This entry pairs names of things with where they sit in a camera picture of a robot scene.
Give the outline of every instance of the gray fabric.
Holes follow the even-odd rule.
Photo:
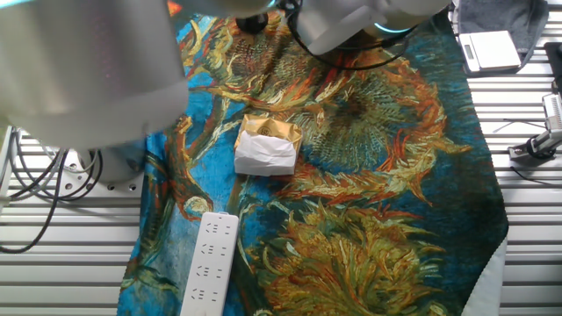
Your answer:
[[[548,3],[545,0],[461,0],[458,12],[460,33],[509,31],[523,67],[533,55],[546,25]]]

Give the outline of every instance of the white tissue paper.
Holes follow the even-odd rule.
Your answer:
[[[297,151],[289,140],[242,131],[234,169],[252,176],[294,175]]]

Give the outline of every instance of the wire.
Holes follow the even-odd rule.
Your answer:
[[[23,153],[22,153],[22,149],[21,149],[21,144],[17,143],[16,146],[17,146],[17,148],[18,148],[18,156],[19,156],[19,160],[21,161],[21,164],[22,164],[22,169],[23,169],[24,172],[27,174],[27,176],[29,176],[30,179],[33,179],[33,176],[32,176],[32,174],[31,174],[31,170],[30,170],[29,168],[27,168],[27,165],[26,165],[26,163],[25,163],[25,160],[24,160],[24,157],[23,157]],[[95,154],[93,154],[92,152],[90,152],[90,158],[91,158],[91,160],[92,160],[93,162],[96,161],[96,157],[99,157],[99,159],[97,159],[97,160],[99,161],[99,168],[98,168],[98,171],[97,171],[97,174],[96,174],[96,178],[94,178],[94,182],[93,182],[90,186],[88,185],[89,182],[90,182],[90,179],[92,178],[92,176],[93,176],[93,174],[94,174],[94,170],[92,170],[92,171],[88,174],[88,177],[86,178],[86,180],[83,182],[83,184],[82,184],[78,189],[72,191],[71,193],[69,193],[69,194],[67,194],[67,195],[64,195],[64,196],[59,197],[59,199],[60,199],[61,201],[64,201],[64,202],[76,201],[76,200],[78,200],[78,199],[80,199],[80,198],[85,197],[86,195],[88,195],[88,194],[93,190],[93,188],[96,186],[97,182],[99,181],[99,178],[101,177],[102,171],[103,171],[103,168],[104,168],[104,161],[103,161],[101,152],[100,152],[99,150],[96,151]],[[16,176],[16,178],[18,178],[18,180],[19,180],[20,182],[22,182],[22,181],[21,181],[21,178],[20,178],[17,174],[15,174],[15,176]],[[84,188],[86,188],[86,191],[85,191],[82,195],[80,195],[80,196],[78,196],[78,197],[73,197],[73,196],[75,196],[76,194],[78,194],[80,191],[82,191]],[[45,194],[37,193],[37,194],[35,194],[35,195],[36,195],[37,197],[39,197],[39,198],[53,198],[53,194],[52,194],[52,193],[48,192],[47,190],[42,190],[42,191],[43,191]]]
[[[16,134],[12,133],[12,135],[10,136],[10,143],[11,144],[12,144],[13,140],[15,139],[15,137],[16,137]],[[53,169],[55,164],[56,164],[56,160],[51,161],[51,163],[47,166],[45,171],[39,177],[37,177],[37,179],[33,179],[33,182],[30,185],[27,185],[27,186],[24,187],[24,189],[12,194],[10,196],[10,198],[18,198],[21,195],[23,195],[24,193],[29,192],[30,190],[35,188],[49,174],[49,172],[51,172],[51,170]],[[14,167],[15,167],[15,165],[12,166],[12,168],[13,168],[14,173],[16,173],[16,170],[15,170]]]
[[[376,63],[376,64],[372,64],[369,66],[362,66],[362,67],[347,67],[347,66],[343,66],[343,65],[336,65],[331,61],[328,61],[322,57],[320,57],[319,55],[313,54],[308,47],[306,47],[306,44],[302,41],[302,38],[300,38],[299,33],[297,32],[297,17],[299,16],[299,12],[300,12],[300,8],[302,6],[302,0],[300,1],[300,3],[297,3],[296,0],[288,0],[287,1],[290,5],[292,5],[292,8],[289,8],[287,6],[287,3],[281,5],[281,8],[285,10],[285,12],[287,13],[286,18],[287,18],[287,26],[289,28],[289,31],[291,32],[292,37],[295,39],[295,41],[299,44],[300,47],[302,47],[308,54],[310,54],[311,56],[313,56],[314,59],[316,59],[317,61],[320,61],[326,65],[329,65],[332,68],[336,68],[336,69],[340,69],[340,70],[349,70],[349,71],[362,71],[362,70],[369,70],[369,69],[374,69],[374,68],[379,68],[379,67],[383,67],[393,61],[396,61],[397,59],[399,59],[406,51],[407,51],[407,47],[408,47],[408,40],[409,38],[407,37],[407,34],[411,33],[414,28],[412,28],[412,30],[410,30],[407,34],[403,35],[403,42],[402,42],[402,46],[403,48],[397,53],[395,54],[393,57],[391,57],[390,59],[388,59],[387,61],[383,61],[380,63]],[[368,50],[368,49],[373,49],[373,48],[379,48],[379,47],[383,47],[382,43],[385,42],[385,45],[395,45],[397,40],[394,41],[394,39],[389,39],[388,41],[381,41],[380,44],[375,44],[375,46],[373,47],[339,47],[342,50],[350,50],[350,51],[364,51],[364,50]]]
[[[40,145],[41,145],[41,149],[43,149],[43,152],[44,152],[47,156],[49,156],[49,158],[51,158],[51,160],[53,160],[53,159],[54,159],[54,154],[55,154],[55,152],[50,151],[51,148],[48,148],[47,146],[45,146],[45,145],[43,145],[43,144],[41,144],[41,143],[40,143]],[[67,166],[64,166],[64,169],[67,170],[67,171],[70,172],[70,173],[82,174],[82,173],[85,173],[85,172],[90,171],[90,169],[91,169],[92,167],[94,167],[94,165],[96,164],[96,159],[97,159],[97,154],[94,155],[94,159],[91,161],[90,165],[88,165],[88,167],[86,167],[86,168],[84,168],[84,169],[82,169],[82,170],[74,170],[74,169],[72,169],[72,168],[70,168],[70,167],[67,167]]]
[[[539,181],[539,180],[535,180],[535,179],[529,179],[528,177],[522,175],[519,171],[517,171],[517,169],[516,169],[514,166],[511,166],[511,167],[509,167],[509,168],[510,168],[511,170],[513,170],[513,172],[515,172],[515,173],[516,173],[518,176],[520,176],[523,180],[531,181],[531,182],[534,182],[534,183],[541,183],[541,184],[544,184],[544,185],[556,185],[556,184],[554,184],[554,183],[546,183],[546,182]]]
[[[497,129],[493,130],[492,133],[497,133],[497,132],[501,131],[502,129],[504,129],[504,128],[506,128],[506,127],[512,125],[512,124],[515,124],[515,123],[523,123],[523,124],[527,124],[527,125],[530,125],[530,126],[536,126],[536,127],[540,127],[540,128],[546,128],[545,126],[540,126],[539,124],[533,124],[533,123],[530,123],[530,122],[527,122],[527,121],[524,121],[524,120],[509,120],[509,119],[507,119],[507,118],[505,118],[505,119],[503,119],[503,120],[504,120],[504,121],[507,121],[507,122],[509,122],[509,123],[507,123],[507,124],[504,125],[504,126],[501,126],[500,128],[497,128]]]
[[[64,166],[64,162],[67,160],[67,155],[68,155],[68,151],[65,151],[64,154],[62,154],[62,159],[61,159],[61,165]],[[43,227],[41,228],[41,230],[39,231],[39,233],[37,234],[37,236],[35,237],[35,239],[33,239],[33,241],[20,249],[10,249],[10,248],[5,248],[0,246],[0,252],[6,253],[6,254],[23,254],[24,252],[26,252],[27,250],[35,247],[35,245],[37,245],[39,243],[39,241],[41,240],[41,238],[43,237],[43,234],[45,234],[45,231],[47,230],[47,228],[49,227],[49,224],[51,223],[51,219],[53,219],[53,214],[54,214],[54,210],[56,209],[56,205],[57,202],[59,201],[59,193],[61,191],[61,182],[62,182],[62,168],[59,168],[59,174],[57,175],[56,178],[56,185],[54,188],[54,196],[53,196],[53,203],[51,204],[51,209],[49,210],[49,214],[47,215],[47,219],[45,220],[45,224],[43,224]]]

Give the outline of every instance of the painted cloth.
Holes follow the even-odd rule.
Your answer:
[[[119,315],[189,308],[204,212],[241,220],[224,315],[460,315],[508,222],[446,17],[421,25],[404,57],[357,72],[309,56],[276,12],[256,36],[232,19],[175,23],[190,102],[147,140]],[[294,176],[234,173],[245,113],[303,128]]]

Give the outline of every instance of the power strip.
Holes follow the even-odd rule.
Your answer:
[[[237,233],[236,216],[203,214],[180,316],[222,316]]]

